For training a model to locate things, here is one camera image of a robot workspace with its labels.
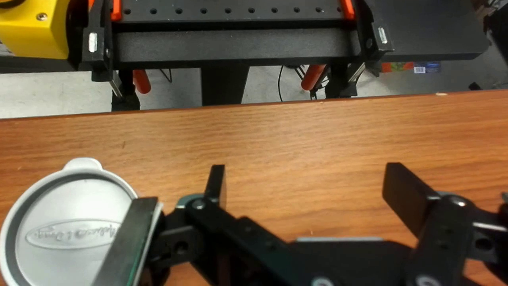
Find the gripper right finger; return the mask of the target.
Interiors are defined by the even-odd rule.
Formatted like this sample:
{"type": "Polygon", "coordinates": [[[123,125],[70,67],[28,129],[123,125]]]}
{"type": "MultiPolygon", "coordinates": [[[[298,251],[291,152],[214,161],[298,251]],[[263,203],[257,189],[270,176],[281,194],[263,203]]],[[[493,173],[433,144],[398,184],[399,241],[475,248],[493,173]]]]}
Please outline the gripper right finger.
{"type": "Polygon", "coordinates": [[[497,212],[458,194],[437,192],[399,162],[386,164],[382,195],[417,237],[404,269],[407,286],[471,285],[468,259],[483,262],[508,286],[508,193],[497,212]]]}

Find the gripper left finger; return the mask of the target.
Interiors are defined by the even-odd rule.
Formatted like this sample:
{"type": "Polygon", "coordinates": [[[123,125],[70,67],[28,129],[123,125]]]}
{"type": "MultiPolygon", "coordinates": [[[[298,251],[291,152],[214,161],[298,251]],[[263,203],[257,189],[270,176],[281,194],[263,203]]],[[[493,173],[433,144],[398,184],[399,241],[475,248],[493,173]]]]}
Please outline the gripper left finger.
{"type": "Polygon", "coordinates": [[[225,203],[225,166],[213,165],[205,192],[165,215],[157,197],[134,199],[92,286],[165,286],[191,264],[212,286],[312,286],[306,260],[225,203]]]}

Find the can with grey plastic lid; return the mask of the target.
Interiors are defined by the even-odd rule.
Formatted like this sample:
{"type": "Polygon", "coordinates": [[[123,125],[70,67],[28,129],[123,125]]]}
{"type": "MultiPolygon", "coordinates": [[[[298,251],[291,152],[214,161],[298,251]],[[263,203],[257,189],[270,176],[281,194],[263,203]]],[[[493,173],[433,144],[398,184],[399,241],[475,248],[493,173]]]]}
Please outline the can with grey plastic lid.
{"type": "Polygon", "coordinates": [[[29,187],[0,230],[8,286],[91,286],[138,194],[94,158],[74,158],[29,187]]]}

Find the colourful flat packet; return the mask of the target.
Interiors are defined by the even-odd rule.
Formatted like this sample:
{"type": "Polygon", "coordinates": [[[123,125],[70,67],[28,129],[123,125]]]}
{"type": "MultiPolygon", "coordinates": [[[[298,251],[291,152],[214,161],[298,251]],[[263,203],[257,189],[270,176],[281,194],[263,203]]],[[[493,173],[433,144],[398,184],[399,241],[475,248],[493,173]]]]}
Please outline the colourful flat packet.
{"type": "Polygon", "coordinates": [[[390,62],[381,64],[382,73],[412,71],[414,74],[440,73],[441,62],[390,62]]]}

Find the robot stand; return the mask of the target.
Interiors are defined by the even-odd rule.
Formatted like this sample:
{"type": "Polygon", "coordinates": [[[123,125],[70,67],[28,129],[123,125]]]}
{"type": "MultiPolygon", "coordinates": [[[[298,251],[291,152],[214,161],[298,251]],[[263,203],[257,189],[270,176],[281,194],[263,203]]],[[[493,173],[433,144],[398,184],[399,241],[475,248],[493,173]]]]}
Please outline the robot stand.
{"type": "MultiPolygon", "coordinates": [[[[488,47],[470,0],[367,0],[393,48],[379,62],[471,60],[488,47]]],[[[199,68],[204,105],[238,104],[252,66],[346,63],[360,49],[354,23],[338,0],[122,0],[112,24],[113,68],[199,68]]],[[[0,56],[0,74],[89,71],[81,63],[87,0],[71,0],[67,59],[0,56]]],[[[139,110],[133,84],[110,87],[113,112],[139,110]]]]}

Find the yellow box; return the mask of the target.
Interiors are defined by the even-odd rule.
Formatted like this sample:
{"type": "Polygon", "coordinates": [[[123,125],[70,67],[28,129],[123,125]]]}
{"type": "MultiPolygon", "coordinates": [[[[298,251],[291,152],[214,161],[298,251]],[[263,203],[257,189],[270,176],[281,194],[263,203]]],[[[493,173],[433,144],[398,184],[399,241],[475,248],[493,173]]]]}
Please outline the yellow box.
{"type": "Polygon", "coordinates": [[[67,59],[71,0],[0,0],[0,56],[67,59]]]}

